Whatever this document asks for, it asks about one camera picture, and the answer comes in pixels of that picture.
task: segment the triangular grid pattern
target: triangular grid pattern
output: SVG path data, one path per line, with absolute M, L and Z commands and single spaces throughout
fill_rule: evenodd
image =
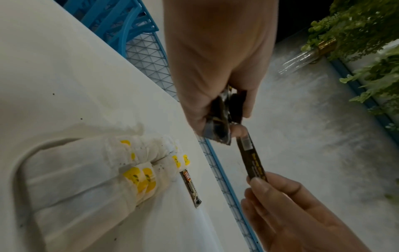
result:
M 176 94 L 176 88 L 170 77 L 169 65 L 167 59 L 158 43 L 156 36 L 152 33 L 143 33 L 126 44 L 126 59 L 137 69 L 149 77 L 153 82 L 165 90 L 175 100 L 179 101 Z M 197 136 L 198 142 L 204 152 L 209 166 L 211 167 L 215 178 L 222 190 L 222 193 L 236 219 L 237 225 L 247 242 L 249 251 L 259 252 L 257 241 L 254 240 L 249 232 L 243 216 L 237 206 L 232 193 L 223 178 L 219 166 L 213 156 L 205 138 Z

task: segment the foliage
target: foliage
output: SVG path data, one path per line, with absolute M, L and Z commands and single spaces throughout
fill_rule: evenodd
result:
M 399 0 L 334 0 L 330 16 L 313 21 L 307 51 L 322 41 L 336 39 L 337 48 L 329 59 L 354 61 L 376 53 L 387 43 L 399 39 Z M 369 109 L 374 115 L 399 114 L 399 45 L 388 50 L 370 66 L 354 71 L 354 75 L 340 79 L 343 83 L 364 77 L 367 91 L 351 101 L 365 102 L 371 96 L 384 102 Z M 390 130 L 399 130 L 388 125 Z

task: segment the concrete floor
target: concrete floor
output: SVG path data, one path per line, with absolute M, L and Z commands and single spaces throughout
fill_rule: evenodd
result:
M 373 251 L 399 251 L 399 149 L 323 59 L 286 78 L 281 64 L 305 34 L 279 43 L 263 80 L 249 129 L 266 170 L 303 183 Z M 248 187 L 235 141 L 212 142 L 237 198 Z

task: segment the hand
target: hand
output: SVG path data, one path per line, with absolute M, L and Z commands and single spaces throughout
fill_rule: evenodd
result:
M 164 0 L 166 49 L 188 123 L 202 135 L 210 103 L 227 84 L 247 91 L 249 117 L 274 47 L 277 0 Z M 236 132 L 233 136 L 246 134 Z
M 268 252 L 370 252 L 300 183 L 270 172 L 247 182 L 243 212 Z

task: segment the blue plastic chair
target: blue plastic chair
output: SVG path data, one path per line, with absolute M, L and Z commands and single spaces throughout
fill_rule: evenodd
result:
M 141 0 L 68 0 L 64 9 L 123 57 L 128 41 L 159 30 Z

